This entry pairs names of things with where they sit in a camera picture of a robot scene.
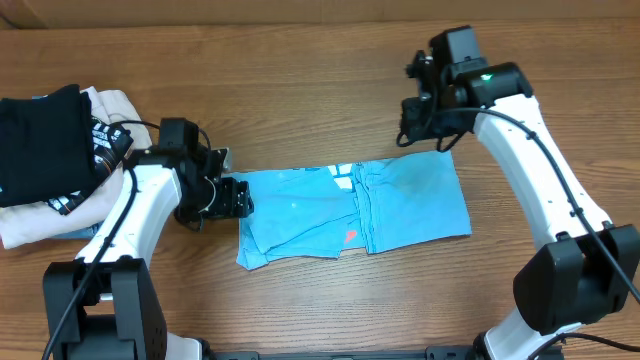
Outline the light blue t-shirt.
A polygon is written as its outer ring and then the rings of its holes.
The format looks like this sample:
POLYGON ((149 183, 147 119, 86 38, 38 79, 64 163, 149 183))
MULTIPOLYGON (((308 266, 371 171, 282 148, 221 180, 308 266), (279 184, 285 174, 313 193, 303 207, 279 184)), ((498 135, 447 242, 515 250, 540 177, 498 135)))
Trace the light blue t-shirt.
POLYGON ((290 257, 378 254, 472 232, 453 158, 436 151, 316 168, 236 174, 255 205, 239 223, 247 270, 290 257))

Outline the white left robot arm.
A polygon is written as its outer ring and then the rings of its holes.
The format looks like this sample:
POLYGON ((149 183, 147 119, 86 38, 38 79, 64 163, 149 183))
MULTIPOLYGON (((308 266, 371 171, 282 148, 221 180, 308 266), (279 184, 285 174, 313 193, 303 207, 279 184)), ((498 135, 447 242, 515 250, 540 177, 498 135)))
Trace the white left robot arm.
POLYGON ((254 210, 246 182, 229 176, 227 148, 136 150, 102 227, 43 276, 46 359, 212 359, 210 345, 167 329, 149 266, 170 217, 197 231, 207 219, 254 210))

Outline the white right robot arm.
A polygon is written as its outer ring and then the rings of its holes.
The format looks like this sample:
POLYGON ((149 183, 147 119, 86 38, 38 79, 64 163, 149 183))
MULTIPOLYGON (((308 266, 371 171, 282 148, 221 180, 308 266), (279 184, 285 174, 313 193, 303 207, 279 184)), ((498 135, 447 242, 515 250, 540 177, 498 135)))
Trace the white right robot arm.
POLYGON ((406 69, 418 95, 402 103, 398 141, 451 148, 473 134, 500 165, 530 225, 535 255, 513 281, 515 309, 467 346, 431 346, 431 359, 559 359, 581 327, 638 295, 639 233, 617 226, 586 193, 542 118, 529 81, 513 63, 482 59, 406 69))

